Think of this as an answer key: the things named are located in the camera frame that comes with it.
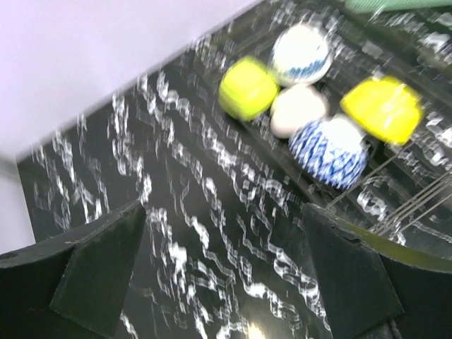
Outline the yellow green bowl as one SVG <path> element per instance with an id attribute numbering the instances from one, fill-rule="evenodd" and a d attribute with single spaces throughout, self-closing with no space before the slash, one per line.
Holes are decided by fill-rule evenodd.
<path id="1" fill-rule="evenodd" d="M 368 134 L 393 145 L 406 144 L 423 118 L 420 94 L 392 76 L 364 79 L 340 107 Z"/>

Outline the wire dish rack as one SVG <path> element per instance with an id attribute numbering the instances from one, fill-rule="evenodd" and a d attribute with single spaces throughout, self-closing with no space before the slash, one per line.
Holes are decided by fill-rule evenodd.
<path id="1" fill-rule="evenodd" d="M 262 1 L 194 47 L 206 91 L 201 140 L 239 196 L 255 192 L 258 165 L 279 166 L 303 202 L 412 249 L 451 256 L 451 79 L 397 52 L 393 19 L 338 1 Z M 326 53 L 326 73 L 292 91 L 284 114 L 230 117 L 218 97 L 271 73 L 278 52 Z"/>

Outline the red patterned bowl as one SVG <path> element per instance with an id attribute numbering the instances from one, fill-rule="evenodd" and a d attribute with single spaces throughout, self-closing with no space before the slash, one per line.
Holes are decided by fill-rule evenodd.
<path id="1" fill-rule="evenodd" d="M 302 169 L 323 184 L 349 189 L 368 161 L 365 133 L 344 114 L 311 121 L 288 141 L 289 151 Z"/>

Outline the white square green bowl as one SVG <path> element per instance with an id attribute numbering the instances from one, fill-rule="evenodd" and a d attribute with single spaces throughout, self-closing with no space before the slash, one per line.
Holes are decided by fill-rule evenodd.
<path id="1" fill-rule="evenodd" d="M 266 65 L 246 56 L 235 62 L 220 81 L 218 103 L 231 117 L 251 121 L 272 105 L 279 91 Z"/>

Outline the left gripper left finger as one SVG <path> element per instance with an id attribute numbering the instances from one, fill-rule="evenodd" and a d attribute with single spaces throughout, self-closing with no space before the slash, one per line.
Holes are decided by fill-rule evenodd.
<path id="1" fill-rule="evenodd" d="M 113 338 L 145 218 L 133 201 L 1 255 L 1 337 Z"/>

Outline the blue white patterned bowl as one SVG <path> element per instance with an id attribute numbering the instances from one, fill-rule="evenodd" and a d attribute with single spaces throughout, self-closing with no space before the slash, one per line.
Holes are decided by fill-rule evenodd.
<path id="1" fill-rule="evenodd" d="M 275 41 L 268 68 L 279 85 L 312 85 L 323 78 L 333 55 L 325 34 L 319 29 L 297 24 L 286 29 Z"/>

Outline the cream flower shaped bowl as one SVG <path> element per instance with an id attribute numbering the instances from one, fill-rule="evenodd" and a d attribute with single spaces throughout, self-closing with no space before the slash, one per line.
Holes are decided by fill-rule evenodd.
<path id="1" fill-rule="evenodd" d="M 294 85 L 273 101 L 270 130 L 278 138 L 289 138 L 307 123 L 326 118 L 328 111 L 328 101 L 314 87 Z"/>

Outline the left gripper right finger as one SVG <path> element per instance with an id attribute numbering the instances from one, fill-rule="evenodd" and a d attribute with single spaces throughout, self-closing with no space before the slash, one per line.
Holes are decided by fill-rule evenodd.
<path id="1" fill-rule="evenodd" d="M 451 337 L 451 261 L 312 203 L 302 224 L 334 338 Z"/>

